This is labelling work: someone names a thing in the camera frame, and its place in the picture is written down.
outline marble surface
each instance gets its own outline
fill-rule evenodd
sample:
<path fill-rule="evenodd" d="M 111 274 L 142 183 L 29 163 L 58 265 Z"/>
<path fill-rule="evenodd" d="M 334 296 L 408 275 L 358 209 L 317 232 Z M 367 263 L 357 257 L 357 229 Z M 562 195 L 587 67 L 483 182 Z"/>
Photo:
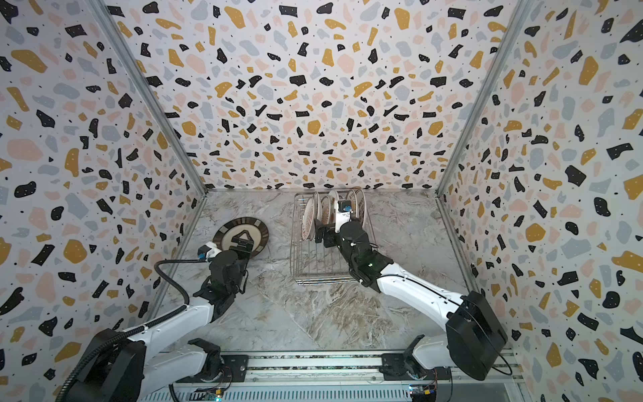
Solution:
<path fill-rule="evenodd" d="M 243 216 L 263 220 L 270 238 L 248 264 L 244 295 L 223 317 L 192 331 L 174 347 L 204 338 L 225 351 L 404 349 L 419 334 L 442 330 L 400 300 L 357 282 L 298 285 L 290 274 L 290 240 L 296 192 L 212 192 L 186 248 L 194 258 L 224 223 Z M 406 270 L 451 291 L 467 293 L 432 192 L 367 192 L 379 251 Z M 174 279 L 192 294 L 207 264 L 178 267 Z M 181 303 L 169 288 L 161 312 Z"/>

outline ceramic plate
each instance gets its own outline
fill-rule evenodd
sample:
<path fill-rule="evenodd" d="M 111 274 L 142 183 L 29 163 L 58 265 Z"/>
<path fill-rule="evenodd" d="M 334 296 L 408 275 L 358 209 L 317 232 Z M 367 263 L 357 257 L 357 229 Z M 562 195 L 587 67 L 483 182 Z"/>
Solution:
<path fill-rule="evenodd" d="M 355 190 L 349 191 L 346 198 L 350 201 L 350 205 L 352 208 L 352 211 L 350 214 L 354 217 L 358 217 L 359 216 L 358 196 L 355 193 Z"/>
<path fill-rule="evenodd" d="M 358 197 L 359 221 L 362 222 L 362 227 L 366 228 L 366 219 L 368 217 L 366 210 L 366 195 L 363 190 L 357 190 L 356 195 Z"/>
<path fill-rule="evenodd" d="M 302 240 L 309 240 L 312 235 L 312 227 L 317 216 L 317 204 L 315 197 L 312 196 L 306 201 L 306 207 L 303 210 L 302 217 Z"/>
<path fill-rule="evenodd" d="M 321 223 L 329 224 L 331 222 L 331 199 L 327 196 L 321 198 Z"/>
<path fill-rule="evenodd" d="M 254 242 L 251 258 L 259 254 L 268 244 L 266 224 L 253 217 L 236 218 L 226 223 L 215 233 L 212 242 L 217 245 L 219 250 L 229 250 L 230 246 L 236 245 L 232 241 L 236 235 L 239 235 L 241 239 L 252 239 Z"/>

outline wall panel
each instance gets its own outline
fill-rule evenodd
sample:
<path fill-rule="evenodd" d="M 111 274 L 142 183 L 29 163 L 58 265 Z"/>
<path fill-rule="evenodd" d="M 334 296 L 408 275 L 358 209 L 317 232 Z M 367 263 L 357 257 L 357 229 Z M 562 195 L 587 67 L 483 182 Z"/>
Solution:
<path fill-rule="evenodd" d="M 0 399 L 50 401 L 143 320 L 198 193 L 83 2 L 0 6 Z"/>
<path fill-rule="evenodd" d="M 434 187 L 516 1 L 110 0 L 212 187 Z"/>
<path fill-rule="evenodd" d="M 537 401 L 643 400 L 643 17 L 534 2 L 444 200 Z"/>

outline wire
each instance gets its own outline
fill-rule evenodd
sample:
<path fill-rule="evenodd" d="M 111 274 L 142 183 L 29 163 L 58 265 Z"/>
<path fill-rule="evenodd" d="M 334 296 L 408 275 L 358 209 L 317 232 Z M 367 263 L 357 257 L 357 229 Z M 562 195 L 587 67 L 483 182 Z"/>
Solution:
<path fill-rule="evenodd" d="M 451 401 L 451 398 L 453 397 L 453 373 L 451 372 L 451 369 L 449 369 L 449 377 L 451 377 L 451 392 L 449 393 L 449 399 L 446 400 L 446 402 Z"/>
<path fill-rule="evenodd" d="M 162 260 L 158 261 L 156 264 L 154 264 L 154 271 L 156 271 L 157 274 L 163 279 L 165 279 L 165 282 L 168 282 L 172 287 L 176 290 L 179 291 L 179 293 L 183 296 L 183 303 L 187 304 L 188 306 L 190 305 L 190 296 L 188 295 L 188 292 L 183 289 L 181 285 L 179 285 L 174 279 L 170 278 L 165 272 L 161 271 L 160 266 L 163 264 L 174 264 L 176 262 L 209 262 L 208 260 Z"/>
<path fill-rule="evenodd" d="M 398 277 L 398 278 L 402 278 L 402 279 L 404 279 L 404 280 L 409 280 L 410 282 L 413 282 L 413 283 L 414 283 L 414 284 L 416 284 L 416 285 L 420 285 L 420 286 L 422 286 L 424 289 L 427 289 L 427 290 L 429 290 L 429 291 L 431 291 L 431 292 L 435 293 L 435 294 L 436 294 L 436 295 L 438 295 L 439 297 L 442 297 L 443 299 L 445 299 L 445 300 L 447 300 L 447 301 L 449 301 L 449 302 L 451 302 L 451 303 L 455 304 L 456 306 L 458 306 L 458 307 L 462 307 L 462 304 L 457 304 L 456 302 L 454 302 L 454 301 L 453 301 L 453 300 L 451 300 L 450 298 L 448 298 L 448 297 L 446 297 L 446 296 L 444 296 L 444 295 L 441 295 L 440 293 L 436 292 L 435 290 L 433 290 L 433 289 L 429 288 L 428 286 L 424 285 L 423 283 L 418 282 L 417 280 L 414 280 L 414 279 L 412 279 L 412 278 L 405 277 L 405 276 L 402 276 L 402 275 L 400 275 L 400 274 L 396 274 L 396 273 L 391 273 L 391 274 L 387 274 L 387 275 L 382 275 L 382 276 L 380 276 L 379 278 L 386 278 L 386 277 Z M 492 368 L 492 369 L 494 369 L 495 371 L 497 371 L 497 372 L 501 373 L 501 374 L 506 375 L 506 376 L 513 376 L 513 375 L 514 375 L 514 371 L 513 371 L 513 369 L 511 368 L 511 366 L 509 365 L 509 362 L 507 361 L 507 359 L 505 359 L 505 356 L 502 356 L 502 354 L 498 351 L 498 349 L 496 349 L 496 346 L 493 344 L 493 342 L 491 341 L 491 339 L 489 339 L 489 335 L 487 335 L 487 332 L 484 330 L 484 328 L 482 327 L 482 325 L 480 325 L 480 323 L 478 322 L 478 320 L 476 320 L 476 318 L 473 316 L 473 314 L 471 314 L 469 311 L 467 311 L 467 309 L 462 309 L 462 311 L 464 311 L 465 313 L 467 313 L 467 314 L 471 317 L 471 319 L 472 319 L 472 320 L 473 320 L 473 321 L 478 325 L 478 327 L 482 330 L 482 334 L 483 334 L 483 335 L 485 336 L 485 338 L 487 339 L 487 342 L 489 342 L 489 345 L 491 346 L 491 348 L 493 349 L 493 351 L 494 351 L 494 352 L 495 352 L 495 353 L 496 353 L 496 354 L 497 354 L 497 355 L 502 359 L 502 361 L 504 361 L 504 362 L 505 362 L 505 364 L 506 364 L 506 365 L 507 365 L 507 367 L 509 368 L 509 372 L 504 372 L 504 371 L 498 370 L 496 367 L 493 367 L 493 366 L 491 366 L 491 368 Z"/>
<path fill-rule="evenodd" d="M 174 392 L 174 384 L 170 384 L 167 387 L 170 389 L 170 397 L 172 398 L 172 401 L 180 402 L 179 398 L 176 396 L 176 392 Z"/>

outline dish rack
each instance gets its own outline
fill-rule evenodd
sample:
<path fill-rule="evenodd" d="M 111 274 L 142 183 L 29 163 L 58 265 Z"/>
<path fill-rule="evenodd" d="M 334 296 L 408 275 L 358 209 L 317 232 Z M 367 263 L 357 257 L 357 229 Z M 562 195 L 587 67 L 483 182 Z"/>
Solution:
<path fill-rule="evenodd" d="M 338 191 L 346 198 L 348 191 Z M 320 197 L 329 192 L 319 192 Z M 320 285 L 329 283 L 352 282 L 355 278 L 349 274 L 349 266 L 341 256 L 337 247 L 325 248 L 323 242 L 315 240 L 302 240 L 302 218 L 306 202 L 314 192 L 297 193 L 294 197 L 293 230 L 290 243 L 290 273 L 299 285 Z M 375 233 L 367 214 L 366 227 L 368 239 L 377 244 Z"/>

